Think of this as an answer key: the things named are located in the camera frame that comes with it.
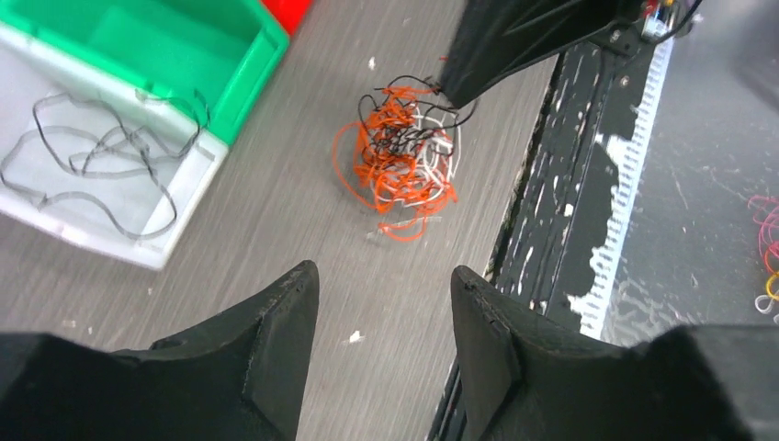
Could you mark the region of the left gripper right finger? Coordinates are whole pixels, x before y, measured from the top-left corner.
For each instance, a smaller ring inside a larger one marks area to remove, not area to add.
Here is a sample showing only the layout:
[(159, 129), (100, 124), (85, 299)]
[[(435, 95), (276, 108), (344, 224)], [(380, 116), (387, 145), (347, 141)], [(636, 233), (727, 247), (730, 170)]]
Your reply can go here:
[(778, 330), (683, 325), (631, 347), (566, 329), (466, 266), (451, 306), (473, 440), (775, 440)]

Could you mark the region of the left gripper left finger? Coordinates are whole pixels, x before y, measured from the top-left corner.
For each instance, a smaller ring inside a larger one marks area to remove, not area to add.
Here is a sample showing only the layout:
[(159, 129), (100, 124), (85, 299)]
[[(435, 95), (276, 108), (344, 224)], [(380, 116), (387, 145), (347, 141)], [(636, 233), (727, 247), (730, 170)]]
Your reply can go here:
[(4, 440), (292, 440), (319, 308), (305, 260), (145, 350), (1, 336)]

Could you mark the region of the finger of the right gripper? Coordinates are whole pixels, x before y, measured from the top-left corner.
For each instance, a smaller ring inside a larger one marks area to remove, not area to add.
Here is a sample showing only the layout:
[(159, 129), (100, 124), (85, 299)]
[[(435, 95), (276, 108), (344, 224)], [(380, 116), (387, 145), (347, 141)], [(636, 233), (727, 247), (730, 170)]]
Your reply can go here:
[(640, 1), (467, 1), (439, 75), (462, 108), (509, 75), (614, 27), (636, 22)]

